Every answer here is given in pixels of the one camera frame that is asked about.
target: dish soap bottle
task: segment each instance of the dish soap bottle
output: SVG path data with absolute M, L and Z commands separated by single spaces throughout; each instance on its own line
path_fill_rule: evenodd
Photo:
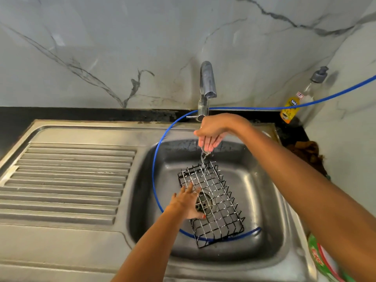
M 315 71 L 310 79 L 309 84 L 304 88 L 303 91 L 296 93 L 294 97 L 288 99 L 287 103 L 285 104 L 285 107 L 291 107 L 312 102 L 314 100 L 314 93 L 319 88 L 321 88 L 322 83 L 328 75 L 328 69 L 329 68 L 326 66 L 321 66 L 319 70 Z M 302 124 L 299 117 L 303 117 L 303 115 L 307 115 L 307 113 L 309 113 L 309 111 L 307 111 L 307 108 L 309 108 L 309 106 L 302 108 L 284 109 L 281 111 L 280 116 L 282 120 L 284 120 L 284 122 L 289 126 L 298 126 Z

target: bottle label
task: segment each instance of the bottle label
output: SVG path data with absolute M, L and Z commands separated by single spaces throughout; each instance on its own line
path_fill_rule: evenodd
M 296 96 L 291 97 L 288 99 L 287 103 L 285 104 L 285 107 L 292 107 L 300 104 L 300 100 L 304 98 L 304 95 L 300 92 L 296 93 Z M 291 120 L 295 117 L 296 113 L 298 113 L 299 108 L 287 108 L 283 109 L 280 113 L 280 116 L 282 120 L 285 121 L 285 123 L 289 124 Z

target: faucet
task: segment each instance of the faucet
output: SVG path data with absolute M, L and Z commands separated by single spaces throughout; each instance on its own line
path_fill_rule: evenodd
M 187 116 L 202 122 L 203 118 L 209 114 L 209 99 L 216 98 L 213 67 L 209 61 L 204 61 L 200 69 L 200 99 L 196 116 Z

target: blue hose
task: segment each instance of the blue hose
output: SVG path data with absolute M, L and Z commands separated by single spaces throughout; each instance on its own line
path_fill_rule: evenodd
M 330 99 L 333 99 L 333 98 L 336 98 L 338 96 L 341 96 L 343 94 L 346 94 L 348 92 L 351 92 L 361 86 L 364 86 L 372 81 L 376 80 L 376 75 L 375 76 L 372 76 L 371 78 L 368 78 L 367 80 L 364 80 L 363 82 L 360 82 L 354 86 L 351 86 L 350 88 L 347 88 L 341 92 L 338 92 L 336 94 L 333 94 L 331 96 L 328 96 L 328 97 L 325 97 L 325 98 L 322 98 L 322 99 L 319 99 L 319 100 L 316 100 L 316 101 L 312 101 L 312 102 L 309 102 L 309 103 L 305 103 L 305 104 L 301 104 L 301 105 L 296 105 L 296 106 L 289 106 L 289 107 L 213 107 L 213 108 L 209 108 L 210 110 L 283 110 L 283 109 L 289 109 L 289 108 L 301 108 L 301 107 L 306 107 L 306 106 L 310 106 L 310 105 L 315 105 L 315 104 L 318 104 L 318 103 L 321 103 L 321 102 L 325 102 L 327 100 L 330 100 Z M 153 193 L 154 193 L 154 198 L 157 202 L 157 205 L 159 207 L 159 209 L 161 210 L 161 212 L 163 213 L 164 210 L 158 200 L 158 197 L 157 197 L 157 192 L 155 191 L 155 183 L 154 183 L 154 170 L 155 170 L 155 161 L 156 161 L 156 158 L 157 158 L 157 153 L 158 153 L 158 150 L 159 150 L 159 147 L 163 141 L 163 139 L 166 137 L 167 133 L 171 130 L 171 128 L 177 123 L 179 122 L 180 120 L 182 120 L 183 118 L 185 118 L 186 116 L 189 116 L 193 113 L 196 113 L 197 110 L 194 110 L 194 111 L 191 111 L 189 113 L 186 113 L 184 116 L 181 116 L 180 118 L 178 118 L 175 122 L 173 122 L 167 129 L 166 131 L 164 132 L 164 134 L 162 135 L 161 139 L 159 140 L 158 144 L 157 144 L 157 147 L 155 149 L 155 152 L 154 152 L 154 158 L 153 158 L 153 166 L 152 166 L 152 181 L 153 181 Z M 256 227 L 255 229 L 249 231 L 249 232 L 246 232 L 246 233 L 242 233 L 240 235 L 237 235 L 235 237 L 229 237 L 227 238 L 225 241 L 233 241 L 233 240 L 238 240 L 238 239 L 241 239 L 241 238 L 244 238 L 244 237 L 247 237 L 255 232 L 259 232 L 261 231 L 261 228 L 260 227 Z M 189 232 L 186 232 L 182 229 L 179 230 L 179 232 L 181 232 L 182 234 L 190 237 L 190 238 L 194 238 L 196 239 L 196 237 L 189 233 Z M 208 242 L 212 242 L 213 239 L 211 238 L 202 238 L 202 237 L 198 237 L 198 240 L 201 240 L 201 241 L 208 241 Z

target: black wire rack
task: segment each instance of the black wire rack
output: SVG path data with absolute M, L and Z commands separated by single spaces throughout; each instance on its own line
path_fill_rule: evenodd
M 220 175 L 215 161 L 192 166 L 178 174 L 180 186 L 186 188 L 193 183 L 195 190 L 201 187 L 196 201 L 196 209 L 206 215 L 204 219 L 191 219 L 193 234 L 198 248 L 222 241 L 244 232 L 241 211 L 229 191 L 229 186 Z

